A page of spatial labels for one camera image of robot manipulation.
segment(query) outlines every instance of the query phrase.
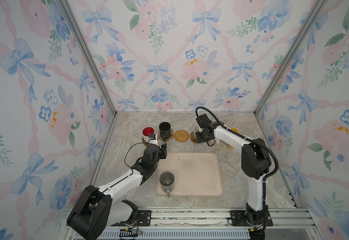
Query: wall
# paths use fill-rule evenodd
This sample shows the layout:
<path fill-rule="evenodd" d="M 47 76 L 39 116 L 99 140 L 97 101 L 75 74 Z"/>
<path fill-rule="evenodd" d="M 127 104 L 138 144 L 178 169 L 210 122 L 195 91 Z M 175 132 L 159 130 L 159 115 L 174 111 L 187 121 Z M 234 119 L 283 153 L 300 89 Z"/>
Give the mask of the wall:
<path fill-rule="evenodd" d="M 68 2 L 117 110 L 252 111 L 315 1 Z"/>
<path fill-rule="evenodd" d="M 349 0 L 328 1 L 258 120 L 324 239 L 349 239 Z"/>
<path fill-rule="evenodd" d="M 87 70 L 56 2 L 0 0 L 0 239 L 58 239 L 89 184 L 111 119 Z"/>

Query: mounting plate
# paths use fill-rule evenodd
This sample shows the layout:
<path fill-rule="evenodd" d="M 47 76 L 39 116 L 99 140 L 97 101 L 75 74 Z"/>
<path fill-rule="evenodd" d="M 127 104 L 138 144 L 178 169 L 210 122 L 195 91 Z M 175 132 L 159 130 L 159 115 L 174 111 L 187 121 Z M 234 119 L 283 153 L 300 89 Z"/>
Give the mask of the mounting plate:
<path fill-rule="evenodd" d="M 232 219 L 232 224 L 235 227 L 251 226 L 246 220 L 241 222 L 241 223 L 237 223 L 237 222 L 240 222 L 241 220 L 246 218 L 246 216 L 245 216 L 246 210 L 231 210 L 229 213 L 230 213 L 230 218 Z M 267 218 L 266 223 L 267 223 L 267 227 L 273 226 L 272 218 L 271 219 Z"/>
<path fill-rule="evenodd" d="M 149 227 L 150 221 L 151 221 L 151 210 L 137 210 L 137 218 L 140 217 L 140 227 Z M 126 225 L 124 222 L 121 223 L 115 223 L 112 225 L 112 227 L 125 227 Z"/>

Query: gray mug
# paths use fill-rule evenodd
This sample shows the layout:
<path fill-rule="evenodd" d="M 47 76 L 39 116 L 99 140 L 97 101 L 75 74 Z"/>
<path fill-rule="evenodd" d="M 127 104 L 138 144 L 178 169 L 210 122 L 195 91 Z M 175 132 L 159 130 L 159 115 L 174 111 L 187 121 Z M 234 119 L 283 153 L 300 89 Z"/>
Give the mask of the gray mug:
<path fill-rule="evenodd" d="M 170 197 L 170 192 L 175 188 L 175 176 L 171 172 L 163 172 L 160 175 L 160 184 L 164 192 L 167 192 L 167 196 Z"/>

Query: beige tray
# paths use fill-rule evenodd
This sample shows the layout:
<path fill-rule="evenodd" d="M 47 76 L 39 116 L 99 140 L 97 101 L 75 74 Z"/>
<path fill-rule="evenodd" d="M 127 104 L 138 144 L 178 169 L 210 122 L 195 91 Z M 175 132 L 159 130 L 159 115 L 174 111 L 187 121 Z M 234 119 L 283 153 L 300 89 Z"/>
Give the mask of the beige tray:
<path fill-rule="evenodd" d="M 209 152 L 168 152 L 157 167 L 156 193 L 167 195 L 159 183 L 160 174 L 169 171 L 174 175 L 171 196 L 221 196 L 222 187 L 219 160 Z"/>

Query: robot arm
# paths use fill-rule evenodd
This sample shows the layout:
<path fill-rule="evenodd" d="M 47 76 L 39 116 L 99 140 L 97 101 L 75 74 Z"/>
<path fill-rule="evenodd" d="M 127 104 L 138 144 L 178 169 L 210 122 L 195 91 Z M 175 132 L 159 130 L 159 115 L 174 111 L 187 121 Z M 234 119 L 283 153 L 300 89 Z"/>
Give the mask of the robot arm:
<path fill-rule="evenodd" d="M 196 113 L 196 115 L 196 121 L 200 129 L 202 129 L 202 131 L 196 132 L 198 142 L 209 142 L 217 138 L 228 143 L 241 153 L 241 167 L 248 176 L 249 185 L 249 197 L 246 206 L 248 222 L 252 225 L 263 223 L 265 215 L 265 211 L 263 211 L 265 205 L 264 177 L 268 174 L 271 165 L 268 152 L 262 146 L 259 146 L 265 146 L 265 142 L 260 138 L 254 140 L 241 134 L 236 134 L 215 116 L 216 122 L 212 122 L 206 114 L 198 116 Z"/>
<path fill-rule="evenodd" d="M 68 226 L 86 240 L 95 240 L 106 226 L 118 222 L 132 225 L 137 219 L 138 207 L 130 201 L 117 202 L 129 190 L 143 184 L 152 176 L 159 159 L 167 157 L 167 144 L 157 145 L 157 138 L 150 137 L 144 155 L 137 159 L 131 169 L 116 180 L 95 188 L 87 186 L 67 219 Z"/>

